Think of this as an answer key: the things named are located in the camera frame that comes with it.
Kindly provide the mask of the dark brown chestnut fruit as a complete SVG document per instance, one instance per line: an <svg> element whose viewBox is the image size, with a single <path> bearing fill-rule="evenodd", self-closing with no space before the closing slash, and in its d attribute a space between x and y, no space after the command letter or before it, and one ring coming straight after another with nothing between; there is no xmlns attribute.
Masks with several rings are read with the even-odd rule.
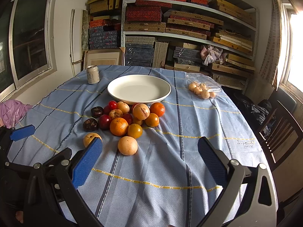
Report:
<svg viewBox="0 0 303 227"><path fill-rule="evenodd" d="M95 131L99 128L99 123L94 118L89 118L83 122L83 129L85 131Z"/></svg>

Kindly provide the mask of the large tan round fruit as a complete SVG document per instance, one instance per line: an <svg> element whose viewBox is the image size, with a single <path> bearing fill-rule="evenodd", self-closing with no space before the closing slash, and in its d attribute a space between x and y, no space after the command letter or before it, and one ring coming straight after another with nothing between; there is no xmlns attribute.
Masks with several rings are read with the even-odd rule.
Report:
<svg viewBox="0 0 303 227"><path fill-rule="evenodd" d="M138 143L135 138L124 136L118 142L118 150L126 156L134 155L138 150Z"/></svg>

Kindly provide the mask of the dark red plum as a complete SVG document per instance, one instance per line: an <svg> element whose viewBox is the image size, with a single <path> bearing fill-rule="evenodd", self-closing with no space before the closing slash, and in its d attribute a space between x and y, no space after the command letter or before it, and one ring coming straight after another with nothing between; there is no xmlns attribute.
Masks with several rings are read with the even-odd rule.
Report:
<svg viewBox="0 0 303 227"><path fill-rule="evenodd" d="M125 113L122 118L125 119L129 125L133 123L133 117L129 113Z"/></svg>
<svg viewBox="0 0 303 227"><path fill-rule="evenodd" d="M99 128L101 130L108 130L110 127L112 119L110 118L109 115L103 114L99 117Z"/></svg>

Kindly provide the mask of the large orange mandarin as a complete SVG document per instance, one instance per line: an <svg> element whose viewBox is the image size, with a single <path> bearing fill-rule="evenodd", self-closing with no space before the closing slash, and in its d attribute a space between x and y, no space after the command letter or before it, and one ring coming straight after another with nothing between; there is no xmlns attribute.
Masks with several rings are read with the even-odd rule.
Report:
<svg viewBox="0 0 303 227"><path fill-rule="evenodd" d="M114 118L110 123L109 129L115 136L124 136L128 130L128 122L122 117Z"/></svg>

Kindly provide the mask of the yellow-orange plum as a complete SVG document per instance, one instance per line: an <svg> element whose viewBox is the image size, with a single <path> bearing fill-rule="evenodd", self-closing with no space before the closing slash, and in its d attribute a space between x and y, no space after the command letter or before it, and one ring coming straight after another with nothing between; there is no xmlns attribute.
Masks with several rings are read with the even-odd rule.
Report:
<svg viewBox="0 0 303 227"><path fill-rule="evenodd" d="M159 116L155 113L150 113L149 117L145 119L145 123L149 127L156 127L159 125L160 119Z"/></svg>
<svg viewBox="0 0 303 227"><path fill-rule="evenodd" d="M142 133L143 133L143 129L139 124L130 124L128 126L128 130L127 130L128 136L138 139L139 137L142 136Z"/></svg>

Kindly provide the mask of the red cherry tomato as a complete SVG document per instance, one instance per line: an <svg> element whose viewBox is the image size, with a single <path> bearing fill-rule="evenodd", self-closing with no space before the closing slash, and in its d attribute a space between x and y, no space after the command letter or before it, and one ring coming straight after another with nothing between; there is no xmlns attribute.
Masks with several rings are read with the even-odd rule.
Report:
<svg viewBox="0 0 303 227"><path fill-rule="evenodd" d="M109 103L108 103L108 107L110 108L110 110L114 110L116 109L118 106L117 102L114 101L114 100L111 100Z"/></svg>

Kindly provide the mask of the small brown longan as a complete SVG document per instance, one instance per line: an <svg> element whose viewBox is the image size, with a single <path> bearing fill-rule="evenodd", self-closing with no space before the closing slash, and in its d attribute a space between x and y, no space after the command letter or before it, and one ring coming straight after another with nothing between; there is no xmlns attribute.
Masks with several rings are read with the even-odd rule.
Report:
<svg viewBox="0 0 303 227"><path fill-rule="evenodd" d="M139 120L139 119L137 119L137 118L133 118L133 124L138 124L138 125L143 125L143 123L144 123L144 121L143 120Z"/></svg>

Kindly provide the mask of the tan scarred round fruit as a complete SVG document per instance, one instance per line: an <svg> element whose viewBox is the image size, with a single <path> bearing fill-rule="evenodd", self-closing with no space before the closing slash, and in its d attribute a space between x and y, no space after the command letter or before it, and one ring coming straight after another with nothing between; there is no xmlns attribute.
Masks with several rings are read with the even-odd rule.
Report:
<svg viewBox="0 0 303 227"><path fill-rule="evenodd" d="M150 109L146 104L140 103L135 106L133 110L133 115L139 120L145 120L150 115Z"/></svg>

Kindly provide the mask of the blue checked tablecloth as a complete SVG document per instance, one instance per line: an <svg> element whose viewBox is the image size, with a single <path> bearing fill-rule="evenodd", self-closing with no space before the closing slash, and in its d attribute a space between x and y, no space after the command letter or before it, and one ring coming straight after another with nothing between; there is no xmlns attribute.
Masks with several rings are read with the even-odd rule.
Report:
<svg viewBox="0 0 303 227"><path fill-rule="evenodd" d="M31 166L61 150L83 148L83 122L93 107L111 101L108 84L118 77L148 75L171 86L159 125L144 127L133 156L118 151L117 136L99 131L103 151L79 192L105 226L196 226L222 188L198 152L206 137L229 159L244 166L266 163L253 131L231 99L220 92L204 100L188 89L192 82L212 84L203 74L144 67L101 66L100 81L88 84L79 73L37 102L17 123L35 133L12 144L11 162Z"/></svg>

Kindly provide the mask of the white beverage can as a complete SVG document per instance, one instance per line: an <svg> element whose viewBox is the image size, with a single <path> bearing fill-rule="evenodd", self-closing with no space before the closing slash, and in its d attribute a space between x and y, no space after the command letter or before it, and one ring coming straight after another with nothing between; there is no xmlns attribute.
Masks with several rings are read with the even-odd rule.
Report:
<svg viewBox="0 0 303 227"><path fill-rule="evenodd" d="M97 84L100 81L99 69L97 66L91 65L86 69L88 84Z"/></svg>

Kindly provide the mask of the white ceramic plate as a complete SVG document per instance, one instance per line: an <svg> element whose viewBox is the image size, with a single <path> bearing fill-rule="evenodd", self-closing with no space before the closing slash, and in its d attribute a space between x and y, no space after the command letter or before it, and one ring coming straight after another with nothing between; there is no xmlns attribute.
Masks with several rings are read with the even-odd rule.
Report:
<svg viewBox="0 0 303 227"><path fill-rule="evenodd" d="M112 80L108 93L116 100L127 104L160 102L171 93L170 84L158 77L150 75L125 75Z"/></svg>

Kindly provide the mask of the pink plastic bag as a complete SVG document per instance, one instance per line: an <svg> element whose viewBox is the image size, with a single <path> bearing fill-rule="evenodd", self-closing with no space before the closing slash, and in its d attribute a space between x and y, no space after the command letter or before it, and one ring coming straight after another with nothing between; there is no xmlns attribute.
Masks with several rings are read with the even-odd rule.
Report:
<svg viewBox="0 0 303 227"><path fill-rule="evenodd" d="M228 53L224 52L221 48L216 48L212 45L201 46L200 56L204 66L213 63L223 64L227 55Z"/></svg>

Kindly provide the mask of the beige curtain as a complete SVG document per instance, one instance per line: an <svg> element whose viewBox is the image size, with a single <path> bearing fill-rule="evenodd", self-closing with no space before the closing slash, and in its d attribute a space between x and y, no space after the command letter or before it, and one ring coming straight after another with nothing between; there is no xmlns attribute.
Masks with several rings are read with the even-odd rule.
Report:
<svg viewBox="0 0 303 227"><path fill-rule="evenodd" d="M283 70L279 70L283 21L284 14L282 0L271 0L271 24L259 75L276 90L278 89L283 73Z"/></svg>

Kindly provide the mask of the metal storage shelf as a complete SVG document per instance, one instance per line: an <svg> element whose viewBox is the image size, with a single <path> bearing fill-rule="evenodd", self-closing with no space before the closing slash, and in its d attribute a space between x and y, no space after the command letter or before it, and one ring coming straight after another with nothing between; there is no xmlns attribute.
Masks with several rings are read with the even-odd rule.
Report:
<svg viewBox="0 0 303 227"><path fill-rule="evenodd" d="M89 48L125 47L124 65L210 76L245 91L255 72L258 10L245 0L88 0ZM202 45L228 53L204 66Z"/></svg>

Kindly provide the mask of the window with white frame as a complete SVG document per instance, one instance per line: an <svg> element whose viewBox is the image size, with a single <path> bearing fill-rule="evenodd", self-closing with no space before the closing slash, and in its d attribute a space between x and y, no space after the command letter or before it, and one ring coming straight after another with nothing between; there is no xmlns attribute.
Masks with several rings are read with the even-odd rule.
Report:
<svg viewBox="0 0 303 227"><path fill-rule="evenodd" d="M55 0L10 0L1 15L1 100L57 70Z"/></svg>

